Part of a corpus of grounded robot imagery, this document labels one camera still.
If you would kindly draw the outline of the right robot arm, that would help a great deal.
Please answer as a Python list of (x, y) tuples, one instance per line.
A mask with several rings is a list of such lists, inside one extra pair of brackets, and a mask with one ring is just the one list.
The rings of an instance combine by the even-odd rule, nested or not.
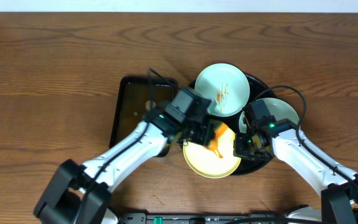
[(321, 209), (301, 207), (286, 214), (287, 223), (358, 223), (358, 173), (314, 145), (289, 119), (242, 118), (234, 154), (263, 164), (273, 157), (294, 169), (319, 195)]

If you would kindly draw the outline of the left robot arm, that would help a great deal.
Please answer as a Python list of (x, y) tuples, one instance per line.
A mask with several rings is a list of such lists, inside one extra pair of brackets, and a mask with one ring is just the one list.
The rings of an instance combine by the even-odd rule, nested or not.
[(152, 109), (135, 130), (104, 154), (76, 164), (59, 165), (34, 208), (42, 223), (117, 223), (108, 210), (112, 192), (141, 164), (159, 155), (176, 139), (204, 144), (212, 133), (206, 108), (182, 113), (177, 107)]

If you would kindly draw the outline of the orange green scrub sponge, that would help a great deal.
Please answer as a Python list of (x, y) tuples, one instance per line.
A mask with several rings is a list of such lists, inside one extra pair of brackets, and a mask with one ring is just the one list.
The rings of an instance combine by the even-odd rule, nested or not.
[(227, 129), (228, 126), (224, 123), (221, 123), (217, 128), (214, 129), (214, 138), (210, 140), (209, 145), (205, 146), (204, 148), (214, 152), (215, 155), (222, 158), (222, 155), (218, 150), (218, 140), (226, 132)]

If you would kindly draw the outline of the yellow plate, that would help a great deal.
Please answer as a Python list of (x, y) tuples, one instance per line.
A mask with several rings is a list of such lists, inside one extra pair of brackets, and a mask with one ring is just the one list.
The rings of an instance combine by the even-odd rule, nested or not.
[(229, 127), (218, 140), (218, 150), (222, 158), (214, 152), (192, 142), (183, 146), (183, 154), (188, 165), (199, 175), (211, 179), (231, 175), (241, 163), (241, 158), (234, 156), (235, 132)]

